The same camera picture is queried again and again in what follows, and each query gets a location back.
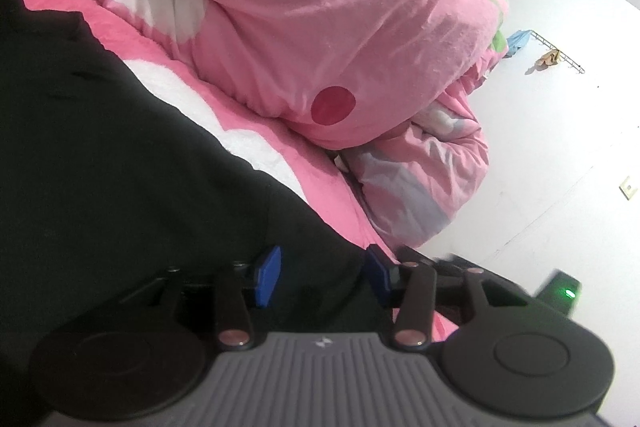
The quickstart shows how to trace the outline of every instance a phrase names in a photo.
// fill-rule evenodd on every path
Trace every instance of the light switch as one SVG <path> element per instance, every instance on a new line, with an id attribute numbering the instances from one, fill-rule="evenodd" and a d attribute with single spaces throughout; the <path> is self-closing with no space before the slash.
<path id="1" fill-rule="evenodd" d="M 634 194 L 638 192 L 638 185 L 636 185 L 636 182 L 631 179 L 631 176 L 627 176 L 626 180 L 620 184 L 620 190 L 622 190 L 625 198 L 630 200 L 634 197 Z"/>

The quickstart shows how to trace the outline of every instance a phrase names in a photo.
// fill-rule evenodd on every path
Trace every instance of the wall socket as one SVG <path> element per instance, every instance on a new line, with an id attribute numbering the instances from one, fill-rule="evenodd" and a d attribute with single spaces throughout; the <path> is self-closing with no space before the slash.
<path id="1" fill-rule="evenodd" d="M 631 176 L 627 176 L 626 179 L 620 184 L 620 190 L 625 195 L 627 200 L 634 197 L 634 194 L 638 192 L 638 185 L 631 179 Z"/>

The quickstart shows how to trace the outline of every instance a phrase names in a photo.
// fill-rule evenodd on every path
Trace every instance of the blue cloth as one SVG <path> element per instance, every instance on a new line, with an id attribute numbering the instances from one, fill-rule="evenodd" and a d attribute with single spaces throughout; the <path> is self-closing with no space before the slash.
<path id="1" fill-rule="evenodd" d="M 512 36 L 507 37 L 507 44 L 509 45 L 509 51 L 505 57 L 513 57 L 521 48 L 527 45 L 529 37 L 531 36 L 531 30 L 518 30 Z"/>

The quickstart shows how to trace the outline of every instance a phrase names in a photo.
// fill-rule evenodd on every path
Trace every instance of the ribbed surface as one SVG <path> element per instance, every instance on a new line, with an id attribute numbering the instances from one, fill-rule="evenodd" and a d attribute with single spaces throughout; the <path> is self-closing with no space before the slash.
<path id="1" fill-rule="evenodd" d="M 187 398 L 156 415 L 96 424 L 52 415 L 43 427 L 602 427 L 582 417 L 508 421 L 452 393 L 427 359 L 387 349 L 376 334 L 271 333 L 221 355 Z"/>

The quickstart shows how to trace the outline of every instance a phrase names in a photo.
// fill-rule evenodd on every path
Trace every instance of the metal hanger rack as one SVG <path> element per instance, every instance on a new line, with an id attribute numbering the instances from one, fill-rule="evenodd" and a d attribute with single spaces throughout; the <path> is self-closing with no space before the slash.
<path id="1" fill-rule="evenodd" d="M 531 31 L 531 34 L 534 36 L 534 38 L 540 42 L 542 42 L 545 46 L 547 46 L 550 50 L 558 50 L 560 53 L 560 60 L 567 62 L 569 64 L 569 66 L 571 66 L 572 68 L 574 68 L 574 70 L 578 71 L 578 73 L 580 74 L 584 74 L 584 68 L 578 64 L 577 62 L 575 62 L 575 60 L 573 60 L 571 57 L 568 57 L 568 55 L 564 54 L 562 51 L 560 51 L 560 48 L 558 48 L 558 46 L 553 45 L 551 42 L 549 42 L 548 40 L 546 40 L 542 35 L 540 35 L 539 33 L 536 33 L 535 31 Z"/>

